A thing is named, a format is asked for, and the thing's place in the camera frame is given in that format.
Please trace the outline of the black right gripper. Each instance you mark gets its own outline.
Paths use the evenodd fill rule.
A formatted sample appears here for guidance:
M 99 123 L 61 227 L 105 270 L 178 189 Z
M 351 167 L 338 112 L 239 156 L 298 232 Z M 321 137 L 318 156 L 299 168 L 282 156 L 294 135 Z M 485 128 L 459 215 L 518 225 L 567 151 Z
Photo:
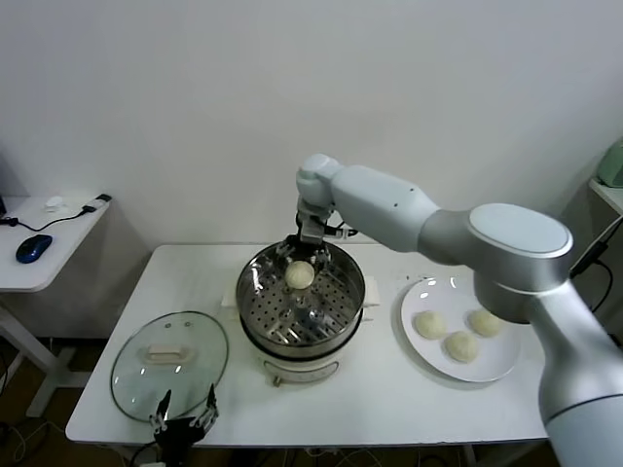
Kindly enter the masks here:
M 278 263 L 287 267 L 294 260 L 310 260 L 315 267 L 327 267 L 332 253 L 324 241 L 325 225 L 311 216 L 296 217 L 297 232 L 275 248 Z

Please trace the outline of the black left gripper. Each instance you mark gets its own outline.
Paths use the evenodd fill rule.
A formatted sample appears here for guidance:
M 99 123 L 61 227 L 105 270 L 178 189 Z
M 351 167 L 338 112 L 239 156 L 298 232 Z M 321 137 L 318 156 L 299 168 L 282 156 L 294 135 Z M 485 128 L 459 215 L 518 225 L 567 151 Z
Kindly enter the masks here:
M 204 431 L 211 430 L 219 411 L 214 384 L 209 386 L 205 406 L 195 418 L 166 421 L 170 399 L 169 389 L 158 403 L 156 411 L 149 415 L 149 423 L 154 431 L 155 442 L 161 449 L 161 462 L 165 467 L 179 467 L 186 464 L 192 446 L 203 439 Z

